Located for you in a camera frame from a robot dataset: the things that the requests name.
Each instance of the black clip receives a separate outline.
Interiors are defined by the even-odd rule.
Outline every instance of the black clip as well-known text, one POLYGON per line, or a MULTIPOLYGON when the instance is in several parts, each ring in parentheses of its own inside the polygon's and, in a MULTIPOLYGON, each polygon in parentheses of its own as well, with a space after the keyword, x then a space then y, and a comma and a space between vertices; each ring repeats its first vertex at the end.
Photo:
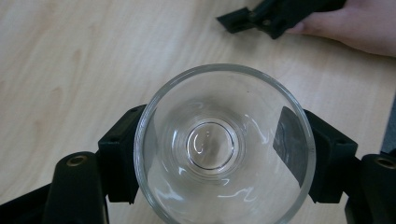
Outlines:
POLYGON ((217 17, 231 34, 257 28, 277 39, 315 11, 333 11, 346 0, 265 0, 253 10, 241 8, 217 17))

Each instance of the glass bowl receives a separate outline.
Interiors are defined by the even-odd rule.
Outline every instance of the glass bowl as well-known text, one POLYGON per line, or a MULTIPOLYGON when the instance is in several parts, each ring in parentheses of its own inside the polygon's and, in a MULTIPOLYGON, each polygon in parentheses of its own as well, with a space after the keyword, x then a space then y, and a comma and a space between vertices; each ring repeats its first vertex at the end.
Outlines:
POLYGON ((236 64, 192 68, 148 103, 134 168, 167 223, 284 223, 315 172, 304 111, 281 84, 236 64))

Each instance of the table surface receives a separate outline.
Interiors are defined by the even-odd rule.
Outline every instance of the table surface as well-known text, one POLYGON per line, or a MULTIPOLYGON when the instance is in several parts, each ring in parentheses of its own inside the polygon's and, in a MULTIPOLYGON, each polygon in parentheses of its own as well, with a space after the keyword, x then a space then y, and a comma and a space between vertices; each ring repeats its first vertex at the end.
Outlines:
MULTIPOLYGON (((260 0, 0 2, 0 203, 51 181, 62 157, 96 151, 129 108, 201 64, 238 63, 274 77, 301 105, 377 153, 396 60, 336 41, 230 35, 215 18, 260 0)), ((344 206, 308 197, 290 223, 346 223, 344 206)), ((111 223, 163 223, 139 191, 111 203, 111 223)))

